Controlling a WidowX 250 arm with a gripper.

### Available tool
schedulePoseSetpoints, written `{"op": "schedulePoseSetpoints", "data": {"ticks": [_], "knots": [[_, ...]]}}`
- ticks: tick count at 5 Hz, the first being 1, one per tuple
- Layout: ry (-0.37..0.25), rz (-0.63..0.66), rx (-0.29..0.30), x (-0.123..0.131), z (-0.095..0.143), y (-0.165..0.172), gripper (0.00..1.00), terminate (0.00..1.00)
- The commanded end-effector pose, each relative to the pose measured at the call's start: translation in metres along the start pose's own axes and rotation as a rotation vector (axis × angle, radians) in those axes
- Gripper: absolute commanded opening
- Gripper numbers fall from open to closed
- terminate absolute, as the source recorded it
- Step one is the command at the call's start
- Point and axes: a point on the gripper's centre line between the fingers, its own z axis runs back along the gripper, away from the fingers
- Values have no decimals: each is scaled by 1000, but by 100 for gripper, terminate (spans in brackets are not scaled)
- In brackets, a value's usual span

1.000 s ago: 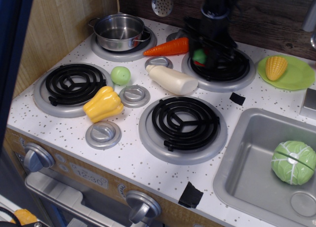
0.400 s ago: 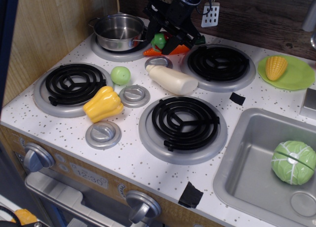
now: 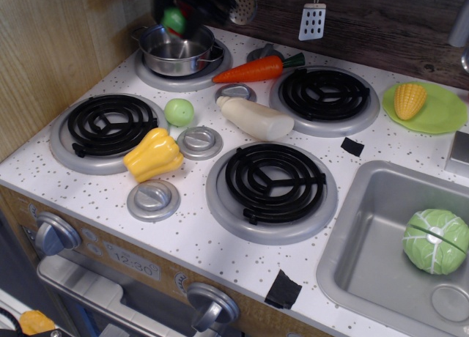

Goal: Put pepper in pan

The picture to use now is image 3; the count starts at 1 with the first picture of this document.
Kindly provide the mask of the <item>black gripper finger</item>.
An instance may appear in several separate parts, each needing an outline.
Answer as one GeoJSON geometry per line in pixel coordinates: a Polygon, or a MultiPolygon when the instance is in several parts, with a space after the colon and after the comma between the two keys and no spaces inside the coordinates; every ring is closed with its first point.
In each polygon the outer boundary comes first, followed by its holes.
{"type": "Polygon", "coordinates": [[[152,17],[157,24],[162,24],[164,13],[169,6],[167,0],[153,0],[152,1],[152,17]]]}
{"type": "Polygon", "coordinates": [[[192,38],[207,22],[209,12],[203,7],[187,7],[182,11],[185,17],[184,39],[192,38]]]}

